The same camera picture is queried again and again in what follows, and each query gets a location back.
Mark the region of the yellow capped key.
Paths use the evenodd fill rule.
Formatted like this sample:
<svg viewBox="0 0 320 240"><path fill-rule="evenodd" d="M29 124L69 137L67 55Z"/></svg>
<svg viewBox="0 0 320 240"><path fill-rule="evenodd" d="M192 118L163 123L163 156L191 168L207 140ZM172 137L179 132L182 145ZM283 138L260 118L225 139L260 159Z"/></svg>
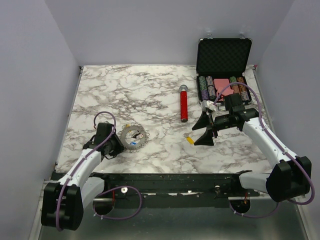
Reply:
<svg viewBox="0 0 320 240"><path fill-rule="evenodd" d="M192 138L189 136L188 133L184 133L183 136L185 137L185 139L191 144L193 145L195 142L192 140Z"/></svg>

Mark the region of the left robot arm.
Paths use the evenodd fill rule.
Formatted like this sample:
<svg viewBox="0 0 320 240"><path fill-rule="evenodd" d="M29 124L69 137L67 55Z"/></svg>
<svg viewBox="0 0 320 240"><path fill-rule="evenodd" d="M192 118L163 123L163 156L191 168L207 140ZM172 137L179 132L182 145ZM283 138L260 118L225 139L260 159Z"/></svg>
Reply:
<svg viewBox="0 0 320 240"><path fill-rule="evenodd" d="M59 231L77 230L86 205L94 194L104 198L111 185L91 177L95 167L107 155L115 157L124 151L114 124L100 122L95 135L83 146L81 155L71 169L57 182L49 182L43 191L41 224Z"/></svg>

